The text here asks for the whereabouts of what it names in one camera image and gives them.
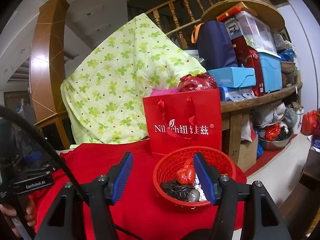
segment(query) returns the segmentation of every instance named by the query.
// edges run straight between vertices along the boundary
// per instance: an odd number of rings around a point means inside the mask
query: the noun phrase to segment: black plastic bag
[[[283,127],[281,127],[281,131],[280,131],[279,135],[277,137],[275,137],[275,140],[282,141],[282,140],[288,139],[289,137],[290,137],[290,133],[286,133],[285,128],[283,126]]]
[[[195,189],[192,185],[180,185],[176,180],[162,182],[161,189],[170,197],[188,202],[188,194]]]

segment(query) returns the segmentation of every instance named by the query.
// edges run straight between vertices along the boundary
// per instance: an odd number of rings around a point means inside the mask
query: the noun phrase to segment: orange strap
[[[200,23],[196,26],[196,28],[193,30],[193,32],[191,33],[191,42],[193,44],[195,44],[198,40],[198,34],[199,34],[199,30],[200,30],[200,27],[201,25],[204,24],[204,23]]]

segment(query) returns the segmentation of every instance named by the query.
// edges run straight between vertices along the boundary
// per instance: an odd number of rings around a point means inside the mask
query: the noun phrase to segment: staircase
[[[204,11],[220,1],[224,0],[169,0],[148,11],[128,6],[128,19],[145,13],[177,46],[196,49],[191,43],[191,33]]]

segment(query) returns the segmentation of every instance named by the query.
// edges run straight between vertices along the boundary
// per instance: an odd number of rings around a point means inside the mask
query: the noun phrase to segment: human hand
[[[6,220],[10,225],[10,227],[12,228],[12,231],[14,232],[14,234],[17,237],[21,237],[20,233],[13,225],[11,218],[9,218],[9,217],[15,217],[17,215],[16,210],[8,204],[0,204],[0,210],[5,215]],[[25,215],[25,219],[28,222],[28,226],[34,227],[36,225],[36,206],[31,199],[29,200],[29,203],[26,207],[26,213],[27,214]]]

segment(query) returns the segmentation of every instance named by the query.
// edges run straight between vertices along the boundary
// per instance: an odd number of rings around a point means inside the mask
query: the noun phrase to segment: metal bowl
[[[292,135],[291,128],[289,128],[289,133],[291,137]],[[268,141],[268,140],[259,138],[259,144],[266,151],[277,151],[277,150],[283,149],[289,143],[290,137],[282,141]]]

